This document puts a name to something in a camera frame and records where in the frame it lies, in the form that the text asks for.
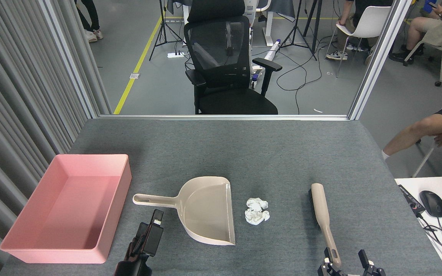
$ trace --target computer mouse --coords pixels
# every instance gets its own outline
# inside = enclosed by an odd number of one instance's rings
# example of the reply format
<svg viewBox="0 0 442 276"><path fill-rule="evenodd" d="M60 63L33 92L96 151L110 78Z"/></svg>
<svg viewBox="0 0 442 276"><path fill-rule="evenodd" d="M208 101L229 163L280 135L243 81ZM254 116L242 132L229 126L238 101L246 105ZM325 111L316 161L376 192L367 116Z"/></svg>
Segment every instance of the computer mouse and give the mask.
<svg viewBox="0 0 442 276"><path fill-rule="evenodd" d="M442 218L442 199L437 194L431 191L422 191L419 196L429 215Z"/></svg>

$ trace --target chair headrest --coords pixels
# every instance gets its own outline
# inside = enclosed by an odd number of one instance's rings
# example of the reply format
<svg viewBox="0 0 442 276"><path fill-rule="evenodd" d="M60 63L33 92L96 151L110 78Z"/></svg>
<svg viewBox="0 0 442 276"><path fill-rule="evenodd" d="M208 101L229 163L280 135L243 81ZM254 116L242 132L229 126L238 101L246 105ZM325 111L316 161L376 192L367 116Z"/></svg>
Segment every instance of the chair headrest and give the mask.
<svg viewBox="0 0 442 276"><path fill-rule="evenodd" d="M245 13L244 0L193 0L189 22L228 18Z"/></svg>

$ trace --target crumpled tissue paper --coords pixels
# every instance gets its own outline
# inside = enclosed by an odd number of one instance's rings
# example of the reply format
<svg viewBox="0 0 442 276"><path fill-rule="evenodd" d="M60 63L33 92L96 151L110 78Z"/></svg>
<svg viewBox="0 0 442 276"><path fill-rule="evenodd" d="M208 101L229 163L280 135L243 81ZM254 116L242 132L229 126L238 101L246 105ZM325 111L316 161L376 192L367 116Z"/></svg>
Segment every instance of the crumpled tissue paper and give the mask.
<svg viewBox="0 0 442 276"><path fill-rule="evenodd" d="M245 219L248 223L258 225L262 221L266 221L270 218L267 210L262 211L269 207L269 203L260 198L250 198L247 200L247 211L245 211Z"/></svg>

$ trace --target dustpan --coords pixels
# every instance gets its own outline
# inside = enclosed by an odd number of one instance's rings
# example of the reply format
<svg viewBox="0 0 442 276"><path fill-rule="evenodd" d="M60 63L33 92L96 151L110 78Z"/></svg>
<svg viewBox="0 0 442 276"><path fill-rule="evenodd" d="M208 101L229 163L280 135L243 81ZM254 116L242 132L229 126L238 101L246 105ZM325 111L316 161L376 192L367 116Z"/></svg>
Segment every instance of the dustpan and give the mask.
<svg viewBox="0 0 442 276"><path fill-rule="evenodd" d="M135 194L137 205L176 208L186 232L209 245L235 245L229 181L219 176L188 180L176 197Z"/></svg>

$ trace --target pink plastic tray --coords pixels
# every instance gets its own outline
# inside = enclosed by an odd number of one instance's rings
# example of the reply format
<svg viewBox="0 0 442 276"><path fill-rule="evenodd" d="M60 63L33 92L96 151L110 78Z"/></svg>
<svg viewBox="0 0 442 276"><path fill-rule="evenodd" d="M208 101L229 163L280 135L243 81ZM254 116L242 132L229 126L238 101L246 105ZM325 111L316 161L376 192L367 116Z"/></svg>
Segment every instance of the pink plastic tray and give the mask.
<svg viewBox="0 0 442 276"><path fill-rule="evenodd" d="M128 160L54 157L0 249L27 263L105 262L130 185Z"/></svg>

